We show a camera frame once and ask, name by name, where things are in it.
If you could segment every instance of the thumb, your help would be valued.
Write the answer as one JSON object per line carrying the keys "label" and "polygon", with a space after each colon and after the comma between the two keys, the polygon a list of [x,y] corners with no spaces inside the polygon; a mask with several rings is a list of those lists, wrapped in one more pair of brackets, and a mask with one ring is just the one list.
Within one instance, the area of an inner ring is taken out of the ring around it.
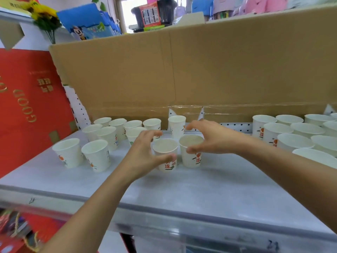
{"label": "thumb", "polygon": [[175,153],[165,154],[165,155],[158,155],[155,156],[155,165],[159,166],[163,163],[169,163],[170,161],[175,161],[177,159],[177,155]]}
{"label": "thumb", "polygon": [[201,143],[199,145],[194,145],[194,146],[189,146],[186,149],[187,153],[199,153],[199,152],[204,152],[204,143]]}

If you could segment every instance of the forearm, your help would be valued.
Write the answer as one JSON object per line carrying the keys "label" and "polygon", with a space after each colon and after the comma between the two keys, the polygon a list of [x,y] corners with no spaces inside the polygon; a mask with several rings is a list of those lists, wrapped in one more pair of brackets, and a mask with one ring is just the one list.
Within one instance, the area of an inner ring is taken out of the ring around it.
{"label": "forearm", "polygon": [[337,170],[253,138],[247,139],[237,154],[257,166],[337,232]]}
{"label": "forearm", "polygon": [[44,246],[42,253],[96,253],[131,181],[116,170]]}

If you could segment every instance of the white paper cup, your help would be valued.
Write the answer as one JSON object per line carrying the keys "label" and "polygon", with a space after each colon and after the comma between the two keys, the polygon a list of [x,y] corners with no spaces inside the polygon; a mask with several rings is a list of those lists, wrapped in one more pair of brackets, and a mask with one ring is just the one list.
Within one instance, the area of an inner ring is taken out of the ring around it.
{"label": "white paper cup", "polygon": [[277,123],[283,123],[285,125],[290,126],[292,123],[296,122],[304,122],[304,120],[301,117],[295,116],[295,115],[289,115],[289,114],[281,114],[276,116]]}
{"label": "white paper cup", "polygon": [[328,153],[309,148],[296,149],[293,153],[337,169],[337,159]]}
{"label": "white paper cup", "polygon": [[185,134],[186,117],[182,115],[174,115],[168,118],[171,128],[171,134],[174,139],[180,139]]}
{"label": "white paper cup", "polygon": [[314,135],[323,135],[325,133],[324,129],[321,127],[310,124],[310,123],[292,123],[290,127],[294,130],[293,134],[301,135],[306,138],[311,138]]}
{"label": "white paper cup", "polygon": [[119,119],[115,119],[112,120],[111,122],[109,122],[109,126],[113,126],[116,128],[116,132],[117,132],[117,140],[119,142],[121,142],[124,139],[127,139],[126,135],[125,135],[125,129],[123,127],[123,125],[126,123],[126,119],[124,118],[119,118]]}
{"label": "white paper cup", "polygon": [[88,141],[91,142],[98,139],[96,131],[98,131],[102,127],[102,124],[93,124],[82,129],[82,132],[87,137]]}
{"label": "white paper cup", "polygon": [[85,144],[82,147],[82,153],[84,153],[94,172],[105,171],[111,165],[107,145],[106,140],[99,139]]}
{"label": "white paper cup", "polygon": [[125,135],[128,132],[128,130],[132,129],[132,128],[137,128],[137,127],[141,127],[141,124],[143,122],[140,120],[133,120],[133,121],[128,121],[126,123],[124,123],[123,127],[125,129]]}
{"label": "white paper cup", "polygon": [[[178,143],[173,139],[158,139],[152,145],[155,155],[164,155],[170,153],[178,153]],[[163,172],[171,172],[177,166],[177,160],[170,161],[159,165],[159,170]]]}
{"label": "white paper cup", "polygon": [[329,115],[323,114],[306,114],[304,116],[304,122],[322,126],[326,121],[335,121],[336,119]]}
{"label": "white paper cup", "polygon": [[330,136],[312,136],[311,140],[314,142],[314,149],[328,153],[333,157],[337,157],[337,138]]}
{"label": "white paper cup", "polygon": [[292,152],[299,148],[313,148],[314,143],[311,139],[301,135],[284,133],[277,136],[277,148]]}
{"label": "white paper cup", "polygon": [[258,138],[259,140],[262,140],[264,132],[263,125],[271,122],[277,122],[277,119],[269,115],[254,115],[252,136]]}
{"label": "white paper cup", "polygon": [[75,168],[84,160],[78,138],[57,142],[52,149],[67,168]]}
{"label": "white paper cup", "polygon": [[[144,127],[149,130],[161,130],[161,120],[157,118],[147,119],[143,121]],[[160,138],[160,136],[154,136],[153,141],[156,141]]]}
{"label": "white paper cup", "polygon": [[188,168],[195,168],[200,166],[201,153],[189,154],[186,153],[186,149],[192,145],[201,144],[204,139],[198,135],[185,135],[179,140],[181,157],[183,159],[183,164]]}
{"label": "white paper cup", "polygon": [[337,121],[327,121],[323,123],[322,128],[325,130],[325,136],[337,137]]}
{"label": "white paper cup", "polygon": [[139,136],[139,134],[142,131],[145,131],[145,130],[146,130],[146,128],[144,128],[144,127],[136,127],[136,128],[129,129],[126,132],[126,136],[127,136],[128,140],[130,142],[130,145],[133,145],[134,141]]}
{"label": "white paper cup", "polygon": [[266,123],[263,125],[264,135],[263,141],[271,146],[277,147],[277,136],[282,133],[293,133],[294,130],[290,126],[282,123]]}
{"label": "white paper cup", "polygon": [[110,152],[117,149],[118,140],[117,140],[116,127],[108,126],[101,128],[98,131],[96,131],[96,134],[99,139],[107,141],[107,147]]}
{"label": "white paper cup", "polygon": [[95,120],[94,124],[102,124],[103,127],[108,127],[110,121],[111,121],[110,117],[103,117],[103,118],[99,118],[99,119]]}

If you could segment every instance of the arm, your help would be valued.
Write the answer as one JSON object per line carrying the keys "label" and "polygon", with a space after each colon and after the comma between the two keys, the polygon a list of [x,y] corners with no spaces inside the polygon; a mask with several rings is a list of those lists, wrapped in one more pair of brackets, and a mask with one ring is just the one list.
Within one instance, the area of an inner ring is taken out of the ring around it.
{"label": "arm", "polygon": [[250,161],[337,232],[337,170],[228,129],[216,122],[193,121],[186,129],[199,129],[204,142],[188,153],[235,153]]}
{"label": "arm", "polygon": [[173,161],[176,155],[154,156],[150,148],[160,131],[143,131],[137,137],[123,161],[46,243],[41,253],[96,253],[112,216],[129,185],[156,166]]}

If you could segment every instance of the person's left hand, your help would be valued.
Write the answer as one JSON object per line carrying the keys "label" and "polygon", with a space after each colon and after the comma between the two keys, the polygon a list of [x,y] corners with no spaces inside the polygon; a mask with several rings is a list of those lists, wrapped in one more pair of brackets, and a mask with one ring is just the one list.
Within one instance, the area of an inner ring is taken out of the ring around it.
{"label": "person's left hand", "polygon": [[153,137],[162,135],[161,131],[142,131],[117,169],[134,181],[145,176],[160,164],[176,160],[176,154],[158,156],[152,154],[150,144]]}

